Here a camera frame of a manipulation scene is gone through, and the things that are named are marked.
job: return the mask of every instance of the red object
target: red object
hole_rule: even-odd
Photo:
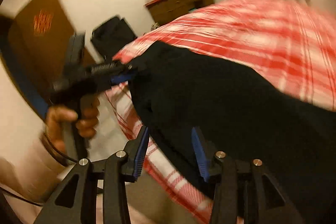
[[[146,4],[145,4],[145,6],[148,6],[148,5],[151,5],[151,4],[153,4],[153,3],[155,3],[155,2],[158,2],[159,0],[152,0],[152,1],[150,1],[150,2],[147,2]]]
[[[336,109],[336,19],[307,5],[286,0],[223,1],[137,38],[114,58],[127,63],[157,40],[249,66],[285,94]],[[114,86],[106,96],[121,130],[134,139],[142,124],[127,83]],[[152,139],[144,168],[174,202],[201,223],[209,222],[211,200],[177,172]]]

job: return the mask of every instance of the black clamp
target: black clamp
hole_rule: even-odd
[[[204,139],[200,128],[192,129],[192,143],[199,172],[216,184],[210,224],[303,224],[300,213],[275,177],[259,159],[234,160]]]
[[[95,224],[98,180],[104,180],[104,223],[130,224],[125,182],[141,174],[149,142],[143,126],[136,139],[106,160],[81,159],[58,185],[34,224]]]

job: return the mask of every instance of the orange sticker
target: orange sticker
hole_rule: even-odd
[[[34,16],[34,35],[43,35],[50,30],[53,14],[41,10],[39,15]]]

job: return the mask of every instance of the black cloth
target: black cloth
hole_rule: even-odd
[[[118,51],[136,38],[125,19],[115,16],[93,30],[91,42],[105,60],[111,60]]]
[[[307,223],[336,195],[336,113],[278,91],[253,69],[155,42],[131,62],[132,101],[179,172],[209,197],[191,143],[199,126],[234,159],[261,159]]]

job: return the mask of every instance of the cable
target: cable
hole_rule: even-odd
[[[38,206],[38,207],[43,207],[43,205],[41,205],[41,204],[38,204],[38,203],[35,203],[35,202],[32,202],[32,201],[29,201],[29,200],[27,200],[27,199],[25,199],[25,198],[22,198],[22,197],[20,197],[20,196],[18,196],[18,195],[16,195],[16,194],[11,193],[10,191],[5,190],[5,189],[2,188],[2,187],[0,187],[0,189],[1,189],[4,193],[6,193],[7,195],[10,195],[10,196],[12,196],[12,197],[14,197],[14,198],[17,198],[17,199],[19,199],[19,200],[22,200],[22,201],[24,201],[24,202],[27,202],[27,203],[29,203],[29,204],[32,204],[32,205],[35,205],[35,206]]]
[[[70,158],[69,156],[65,155],[64,153],[62,153],[61,151],[59,151],[53,144],[52,142],[49,140],[49,137],[47,136],[46,132],[43,133],[43,135],[45,136],[45,138],[47,139],[47,142],[49,143],[49,145],[56,151],[57,154],[61,155],[63,158],[66,158],[67,160],[70,160],[74,163],[77,163],[78,161]]]

